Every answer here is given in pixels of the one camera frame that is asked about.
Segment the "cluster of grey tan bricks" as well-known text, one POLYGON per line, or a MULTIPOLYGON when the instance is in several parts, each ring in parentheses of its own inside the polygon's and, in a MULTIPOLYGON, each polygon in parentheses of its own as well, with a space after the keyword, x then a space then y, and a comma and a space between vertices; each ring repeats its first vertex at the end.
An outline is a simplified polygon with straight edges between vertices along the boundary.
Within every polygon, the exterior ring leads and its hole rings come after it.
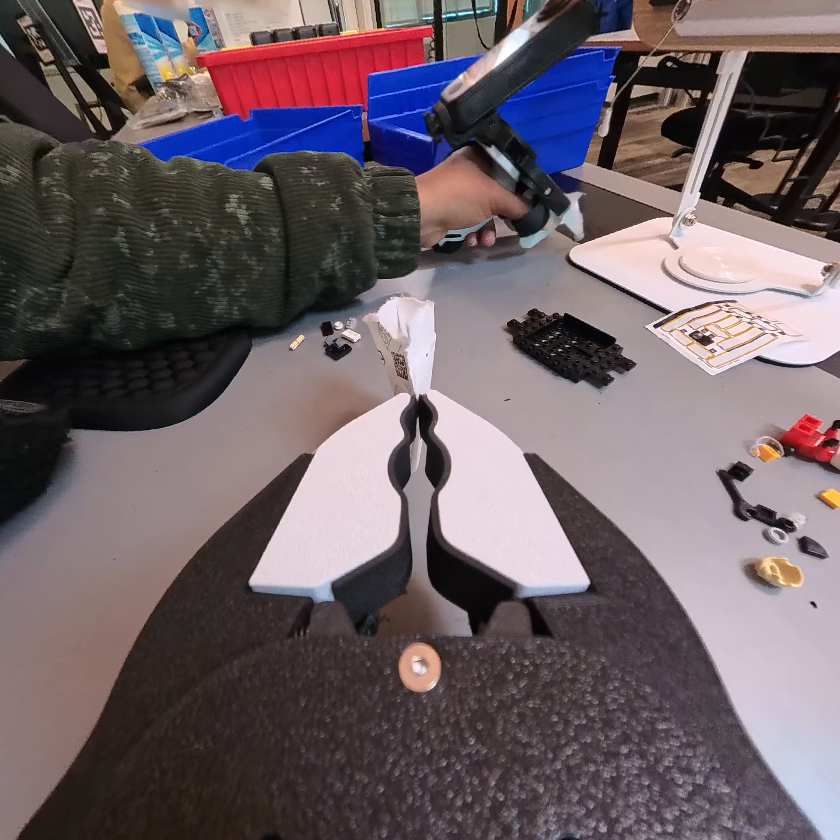
POLYGON ((300 332, 293 336, 288 342, 287 350, 291 353, 301 353, 301 348, 311 345, 316 350, 320 349, 332 361, 340 361, 361 342, 361 333, 355 317, 323 320, 311 335, 309 338, 308 332, 300 332))

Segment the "black honeycomb cushion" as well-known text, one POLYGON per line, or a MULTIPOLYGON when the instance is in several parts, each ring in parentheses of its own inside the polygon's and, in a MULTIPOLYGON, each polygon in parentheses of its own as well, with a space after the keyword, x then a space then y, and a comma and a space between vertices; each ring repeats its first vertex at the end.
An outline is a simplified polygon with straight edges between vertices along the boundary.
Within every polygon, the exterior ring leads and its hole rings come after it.
POLYGON ((145 350, 29 361, 2 381, 2 400, 66 413, 74 429, 140 432, 180 424, 212 405, 252 349, 244 330, 145 350))

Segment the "grey desk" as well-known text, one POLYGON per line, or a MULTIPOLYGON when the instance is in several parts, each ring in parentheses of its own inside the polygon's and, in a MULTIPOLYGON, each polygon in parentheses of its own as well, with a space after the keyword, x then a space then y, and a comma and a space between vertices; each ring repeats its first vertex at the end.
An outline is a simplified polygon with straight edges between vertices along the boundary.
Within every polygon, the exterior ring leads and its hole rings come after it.
POLYGON ((187 561, 295 457, 391 396, 369 336, 340 362, 288 342, 401 292, 435 302, 434 387, 540 455, 645 553, 768 765, 838 838, 838 560, 773 551, 718 478, 772 427, 837 418, 838 379, 758 360, 710 376, 646 330, 658 312, 572 266, 571 246, 426 253, 412 275, 256 341, 193 419, 73 434, 54 484, 2 527, 2 838, 76 758, 187 561), (601 390, 546 370, 506 329, 533 308, 611 334, 636 367, 601 390), (798 565, 803 586, 762 581, 765 557, 798 565))

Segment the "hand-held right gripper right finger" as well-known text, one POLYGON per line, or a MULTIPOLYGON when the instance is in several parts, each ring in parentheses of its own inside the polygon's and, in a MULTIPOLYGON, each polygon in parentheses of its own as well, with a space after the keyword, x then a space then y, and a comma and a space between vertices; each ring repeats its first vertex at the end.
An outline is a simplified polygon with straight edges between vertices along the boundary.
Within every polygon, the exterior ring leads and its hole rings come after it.
POLYGON ((433 486, 427 574, 473 634, 504 602, 578 595, 591 579, 525 453, 443 393, 418 400, 433 486))

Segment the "red toy minifigure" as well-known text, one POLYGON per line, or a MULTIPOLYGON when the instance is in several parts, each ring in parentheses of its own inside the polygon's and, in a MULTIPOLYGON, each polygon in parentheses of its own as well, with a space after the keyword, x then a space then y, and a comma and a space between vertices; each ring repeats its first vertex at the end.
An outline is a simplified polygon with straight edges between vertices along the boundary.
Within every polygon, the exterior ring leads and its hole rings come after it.
POLYGON ((804 415, 780 437, 787 456, 794 456, 839 471, 839 420, 823 427, 823 421, 804 415))

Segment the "person's left hand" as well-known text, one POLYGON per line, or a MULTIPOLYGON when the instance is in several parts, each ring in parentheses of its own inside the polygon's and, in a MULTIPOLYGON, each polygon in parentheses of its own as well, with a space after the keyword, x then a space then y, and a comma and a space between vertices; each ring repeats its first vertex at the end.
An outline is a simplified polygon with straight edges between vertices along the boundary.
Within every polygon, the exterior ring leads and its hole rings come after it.
POLYGON ((496 240, 495 217, 518 220, 531 208, 492 175, 489 156, 471 144, 416 179, 421 213, 421 246, 430 249, 448 232, 473 228, 466 247, 490 247, 496 240))

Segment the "person's left forearm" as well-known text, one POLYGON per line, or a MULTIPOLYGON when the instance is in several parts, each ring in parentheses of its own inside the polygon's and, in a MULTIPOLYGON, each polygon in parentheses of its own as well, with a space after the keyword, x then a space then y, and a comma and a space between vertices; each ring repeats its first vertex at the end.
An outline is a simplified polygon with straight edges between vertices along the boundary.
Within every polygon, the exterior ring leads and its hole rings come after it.
POLYGON ((1 129, 1 358, 129 351, 342 306, 421 255, 415 177, 346 154, 254 171, 1 129))

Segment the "blue plastic bin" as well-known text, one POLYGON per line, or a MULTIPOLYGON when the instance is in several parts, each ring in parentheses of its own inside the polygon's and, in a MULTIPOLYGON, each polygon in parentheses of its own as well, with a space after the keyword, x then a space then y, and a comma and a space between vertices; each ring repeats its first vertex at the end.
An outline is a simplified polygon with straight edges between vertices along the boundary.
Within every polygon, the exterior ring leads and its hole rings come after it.
MULTIPOLYGON (((613 84, 617 47, 581 47, 499 109, 535 150, 549 174, 585 161, 606 94, 613 84)), ((478 59, 470 56, 376 72, 367 83, 367 127, 373 161, 415 175, 451 151, 427 133, 424 115, 447 85, 478 59)))
POLYGON ((144 142, 161 161, 185 157, 252 171, 273 154, 342 153, 364 162, 362 106, 263 108, 144 142))

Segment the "cluster of black yellow bricks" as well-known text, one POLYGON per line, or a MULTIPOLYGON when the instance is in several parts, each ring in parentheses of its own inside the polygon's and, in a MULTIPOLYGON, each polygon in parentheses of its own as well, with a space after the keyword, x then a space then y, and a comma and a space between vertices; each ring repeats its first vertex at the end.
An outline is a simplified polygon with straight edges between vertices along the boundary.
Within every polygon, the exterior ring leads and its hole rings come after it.
POLYGON ((717 472, 732 516, 757 529, 783 556, 838 560, 838 473, 759 437, 717 472))

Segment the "wood-top background desk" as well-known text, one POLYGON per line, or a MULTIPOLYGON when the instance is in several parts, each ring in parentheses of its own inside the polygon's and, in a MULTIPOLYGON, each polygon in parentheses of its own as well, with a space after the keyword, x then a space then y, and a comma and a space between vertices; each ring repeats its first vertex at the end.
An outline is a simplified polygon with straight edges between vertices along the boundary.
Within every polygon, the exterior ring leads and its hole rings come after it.
MULTIPOLYGON (((618 34, 607 35, 608 46, 621 46, 616 59, 614 73, 616 91, 612 110, 609 112, 605 137, 599 143, 596 163, 611 170, 615 163, 619 142, 622 138, 627 114, 635 88, 675 89, 684 92, 690 102, 687 108, 670 113, 662 122, 659 133, 663 140, 676 146, 674 158, 693 154, 699 141, 700 129, 711 101, 714 76, 719 69, 722 53, 714 51, 708 59, 698 62, 688 58, 675 48, 658 48, 656 59, 646 59, 643 54, 648 48, 640 42, 618 34)), ((780 51, 754 53, 783 53, 780 51)), ((786 54, 809 54, 787 52, 786 54)), ((811 54, 838 54, 817 52, 811 54)))

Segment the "red plastic bin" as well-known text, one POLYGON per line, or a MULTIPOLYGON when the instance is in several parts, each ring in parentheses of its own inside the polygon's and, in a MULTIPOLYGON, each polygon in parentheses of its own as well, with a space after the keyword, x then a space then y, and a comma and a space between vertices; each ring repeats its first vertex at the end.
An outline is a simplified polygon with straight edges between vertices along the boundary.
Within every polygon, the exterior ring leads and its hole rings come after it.
POLYGON ((223 49, 200 55, 227 116, 258 109, 363 106, 369 76, 425 63, 433 28, 358 34, 223 49))

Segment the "yellow black sticker sheet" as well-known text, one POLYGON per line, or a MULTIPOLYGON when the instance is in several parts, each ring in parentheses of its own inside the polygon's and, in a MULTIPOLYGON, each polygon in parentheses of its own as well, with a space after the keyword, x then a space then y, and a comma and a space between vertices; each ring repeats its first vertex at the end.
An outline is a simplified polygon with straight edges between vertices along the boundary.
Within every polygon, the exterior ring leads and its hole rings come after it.
POLYGON ((733 299, 674 311, 646 330, 709 375, 717 375, 790 343, 802 333, 733 299))

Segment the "black white marker tag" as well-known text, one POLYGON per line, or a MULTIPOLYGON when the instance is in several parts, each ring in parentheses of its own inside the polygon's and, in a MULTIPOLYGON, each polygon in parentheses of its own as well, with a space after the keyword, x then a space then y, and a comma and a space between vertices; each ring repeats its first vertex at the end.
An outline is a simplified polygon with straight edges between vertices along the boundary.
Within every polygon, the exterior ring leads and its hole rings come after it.
POLYGON ((102 17, 97 5, 93 1, 73 0, 71 2, 77 11, 81 24, 86 30, 94 49, 100 56, 106 56, 108 54, 108 48, 104 37, 102 17))

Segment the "white book stand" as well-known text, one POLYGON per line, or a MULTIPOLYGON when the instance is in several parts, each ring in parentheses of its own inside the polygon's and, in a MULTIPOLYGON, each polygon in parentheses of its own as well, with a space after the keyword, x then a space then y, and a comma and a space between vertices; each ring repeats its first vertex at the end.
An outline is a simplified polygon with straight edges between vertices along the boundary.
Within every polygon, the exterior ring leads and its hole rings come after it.
POLYGON ((828 263, 697 220, 700 190, 749 52, 838 52, 838 2, 690 2, 686 12, 633 11, 638 40, 655 50, 721 52, 699 148, 679 205, 573 247, 570 262, 656 309, 680 312, 735 300, 794 336, 761 358, 804 367, 839 347, 838 258, 828 263))

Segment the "small white paper bag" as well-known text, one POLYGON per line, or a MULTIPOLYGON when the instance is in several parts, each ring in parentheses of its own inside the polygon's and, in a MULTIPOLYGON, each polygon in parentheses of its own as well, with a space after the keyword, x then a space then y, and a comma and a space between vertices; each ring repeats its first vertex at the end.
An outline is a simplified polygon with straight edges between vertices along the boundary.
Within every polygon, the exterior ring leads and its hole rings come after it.
POLYGON ((403 432, 387 432, 386 439, 407 446, 397 457, 402 480, 419 467, 424 444, 417 431, 417 400, 433 383, 436 351, 435 305, 411 297, 391 297, 377 310, 364 316, 374 348, 383 360, 392 388, 390 400, 374 409, 380 429, 388 418, 406 422, 403 432))

